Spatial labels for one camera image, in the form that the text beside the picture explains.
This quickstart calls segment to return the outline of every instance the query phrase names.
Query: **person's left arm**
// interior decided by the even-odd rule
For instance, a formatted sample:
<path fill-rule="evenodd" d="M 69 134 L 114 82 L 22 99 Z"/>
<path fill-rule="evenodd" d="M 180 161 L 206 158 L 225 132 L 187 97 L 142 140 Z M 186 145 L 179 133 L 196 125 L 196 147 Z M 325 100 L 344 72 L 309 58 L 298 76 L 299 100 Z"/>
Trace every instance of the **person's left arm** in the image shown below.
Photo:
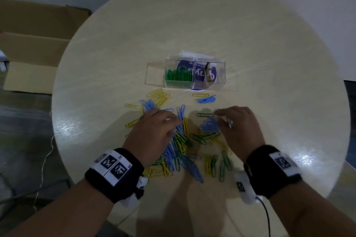
<path fill-rule="evenodd" d="M 153 109 L 140 118 L 122 148 L 147 167 L 160 157 L 175 127 L 181 123 L 175 114 Z M 109 198 L 83 179 L 6 237 L 95 236 L 113 205 Z"/>

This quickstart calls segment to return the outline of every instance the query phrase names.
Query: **person's left hand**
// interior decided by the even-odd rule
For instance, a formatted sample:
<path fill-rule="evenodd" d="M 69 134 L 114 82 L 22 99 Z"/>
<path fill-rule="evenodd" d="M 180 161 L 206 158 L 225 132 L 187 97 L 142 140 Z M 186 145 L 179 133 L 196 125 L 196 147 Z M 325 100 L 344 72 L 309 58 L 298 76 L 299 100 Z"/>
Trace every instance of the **person's left hand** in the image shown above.
<path fill-rule="evenodd" d="M 164 152 L 173 137 L 175 127 L 182 123 L 170 111 L 151 109 L 141 116 L 122 148 L 130 151 L 144 168 L 148 167 Z"/>

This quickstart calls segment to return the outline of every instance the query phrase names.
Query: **white cable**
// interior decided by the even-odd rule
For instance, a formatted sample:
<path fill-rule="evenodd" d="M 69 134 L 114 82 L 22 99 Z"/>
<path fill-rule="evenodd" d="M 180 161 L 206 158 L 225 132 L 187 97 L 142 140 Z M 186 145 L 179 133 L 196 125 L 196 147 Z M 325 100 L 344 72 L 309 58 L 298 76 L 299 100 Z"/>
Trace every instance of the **white cable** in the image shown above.
<path fill-rule="evenodd" d="M 45 163 L 46 163 L 47 157 L 49 157 L 52 154 L 53 150 L 54 150 L 54 147 L 53 147 L 53 139 L 54 139 L 54 137 L 55 136 L 53 135 L 52 138 L 51 138 L 51 147 L 52 147 L 52 149 L 46 155 L 46 157 L 44 158 L 43 164 L 42 164 L 42 170 L 41 170 L 42 181 L 41 181 L 41 185 L 39 186 L 39 190 L 42 188 L 43 182 L 44 182 L 44 179 L 45 179 L 45 171 L 44 171 L 45 168 L 44 167 L 45 167 Z M 35 197 L 34 202 L 33 202 L 33 209 L 34 209 L 35 212 L 37 212 L 36 201 L 37 201 L 37 198 L 38 198 L 38 195 L 39 195 L 39 190 L 37 191 L 36 197 Z"/>

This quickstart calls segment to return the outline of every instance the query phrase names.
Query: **cardboard box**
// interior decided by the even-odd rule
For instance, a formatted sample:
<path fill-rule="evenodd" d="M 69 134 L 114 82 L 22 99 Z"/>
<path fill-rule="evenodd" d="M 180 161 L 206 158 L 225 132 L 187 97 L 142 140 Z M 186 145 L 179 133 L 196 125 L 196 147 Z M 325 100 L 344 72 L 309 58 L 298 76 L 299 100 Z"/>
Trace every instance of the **cardboard box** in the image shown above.
<path fill-rule="evenodd" d="M 5 90 L 51 94 L 60 59 L 90 11 L 0 0 L 0 49 L 10 61 Z"/>

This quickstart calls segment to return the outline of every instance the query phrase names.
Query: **person's right arm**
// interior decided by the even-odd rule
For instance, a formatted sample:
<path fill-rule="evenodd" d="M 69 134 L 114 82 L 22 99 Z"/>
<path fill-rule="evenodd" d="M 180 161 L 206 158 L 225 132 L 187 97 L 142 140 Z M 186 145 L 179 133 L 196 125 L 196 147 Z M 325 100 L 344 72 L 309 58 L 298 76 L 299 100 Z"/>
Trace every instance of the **person's right arm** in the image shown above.
<path fill-rule="evenodd" d="M 254 150 L 266 144 L 248 107 L 233 106 L 216 110 L 214 114 L 232 120 L 230 128 L 222 118 L 217 119 L 229 147 L 244 163 Z M 282 188 L 271 196 L 270 202 L 292 237 L 344 237 L 356 232 L 356 223 L 303 181 Z"/>

